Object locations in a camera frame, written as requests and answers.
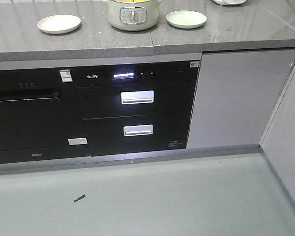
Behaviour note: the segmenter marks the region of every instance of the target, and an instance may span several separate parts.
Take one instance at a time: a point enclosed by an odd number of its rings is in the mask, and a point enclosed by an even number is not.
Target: gray floor
[[[295,236],[295,212],[259,153],[0,176],[0,236],[36,235]]]

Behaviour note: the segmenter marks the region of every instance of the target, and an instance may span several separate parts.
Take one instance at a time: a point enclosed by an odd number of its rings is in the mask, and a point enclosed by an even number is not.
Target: drawer handle
[[[153,102],[153,98],[141,98],[141,99],[123,99],[123,104],[137,104],[137,103],[150,103]]]
[[[140,103],[153,103],[154,91],[135,91],[135,92],[122,92],[121,103],[126,104],[140,104]]]
[[[139,136],[139,135],[151,135],[153,134],[153,125],[134,125],[134,126],[125,126],[123,128],[123,134],[127,136]]]

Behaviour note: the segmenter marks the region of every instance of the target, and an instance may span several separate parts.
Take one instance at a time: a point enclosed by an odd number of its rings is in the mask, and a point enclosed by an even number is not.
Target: control button
[[[150,77],[154,77],[154,76],[157,75],[157,72],[156,72],[156,71],[149,71],[149,72],[147,73],[147,75],[150,76]]]
[[[129,19],[130,21],[136,21],[139,18],[139,15],[136,11],[129,12]]]

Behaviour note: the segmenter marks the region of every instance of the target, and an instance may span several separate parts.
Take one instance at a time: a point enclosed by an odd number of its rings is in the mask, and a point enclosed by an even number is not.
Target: black oven
[[[0,164],[186,147],[199,61],[0,71]]]

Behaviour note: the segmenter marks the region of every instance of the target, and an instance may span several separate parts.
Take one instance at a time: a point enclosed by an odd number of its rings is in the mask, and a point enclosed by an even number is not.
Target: digital display
[[[130,78],[134,78],[134,77],[135,77],[134,73],[123,73],[123,74],[115,74],[114,75],[115,80],[130,79]]]

